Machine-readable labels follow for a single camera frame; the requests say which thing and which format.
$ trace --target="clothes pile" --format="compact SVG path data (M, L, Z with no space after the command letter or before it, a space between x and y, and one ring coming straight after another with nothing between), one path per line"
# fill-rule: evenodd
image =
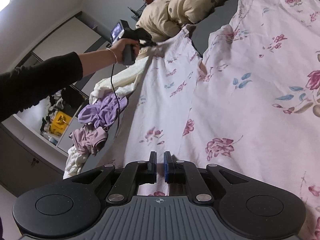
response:
M128 104L126 97L118 97L120 112ZM89 155L96 155L108 138L108 130L118 117L118 100L113 92L99 98L95 104L85 106L78 114L79 123L84 126L72 132L69 137L74 146L68 150L63 178L69 178L81 172Z
M129 95L136 89L148 59L149 57L137 59L135 64L112 77L112 84L119 97ZM102 79L95 85L94 90L90 94L90 104L94 104L99 98L103 98L106 93L111 91L111 78Z

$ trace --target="metal screw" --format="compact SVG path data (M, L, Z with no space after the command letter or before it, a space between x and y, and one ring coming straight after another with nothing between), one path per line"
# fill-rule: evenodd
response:
M205 202L205 201L211 200L212 198L211 198L211 196L208 195L208 194L199 194L199 195L196 196L196 199L197 199L198 201Z
M112 194L108 197L108 199L112 202L119 202L124 199L124 196L121 194Z

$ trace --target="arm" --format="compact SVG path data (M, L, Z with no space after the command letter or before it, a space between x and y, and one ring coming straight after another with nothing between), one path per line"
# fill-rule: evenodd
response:
M98 71L99 69L115 64L116 61L121 64L123 61L122 52L127 44L134 45L133 50L137 57L139 54L139 42L130 39L120 39L118 42L116 42L110 48L114 54L112 51L107 49L79 54L83 68L83 76L87 76Z
M134 44L135 54L139 53L137 41L121 39L111 50L118 63L126 44ZM35 106L40 100L53 95L108 65L116 63L115 55L109 50L77 55L75 52L53 57L31 67L18 67L0 75L0 122L10 115Z

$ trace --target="blue leaf print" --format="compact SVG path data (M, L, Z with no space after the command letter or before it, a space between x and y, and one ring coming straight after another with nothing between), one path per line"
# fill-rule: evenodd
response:
M245 85L248 84L249 82L252 82L252 80L243 81L242 83L240 83L239 88L245 87Z
M269 8L268 8L268 7L265 7L265 8L263 9L262 17L263 17L263 14L265 14L265 13L268 12L268 11L270 11Z
M286 95L279 98L276 98L276 100L291 100L293 98L293 95Z
M299 96L299 100L300 100L300 101L303 101L303 99L305 98L305 96L306 96L306 93L301 94L301 95Z
M170 85L164 85L164 88L171 88L174 85L174 82L172 82Z
M290 88L291 91L295 91L295 92L303 90L302 87L289 87L289 88Z
M245 79L249 78L250 76L251 76L251 73L247 73L247 74L244 74L241 79L245 80Z

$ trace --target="cream blanket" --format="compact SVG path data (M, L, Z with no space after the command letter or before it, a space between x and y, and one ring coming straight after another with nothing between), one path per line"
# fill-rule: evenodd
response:
M136 27L144 28L153 41L175 36L185 24L206 18L222 0L155 0L143 11Z

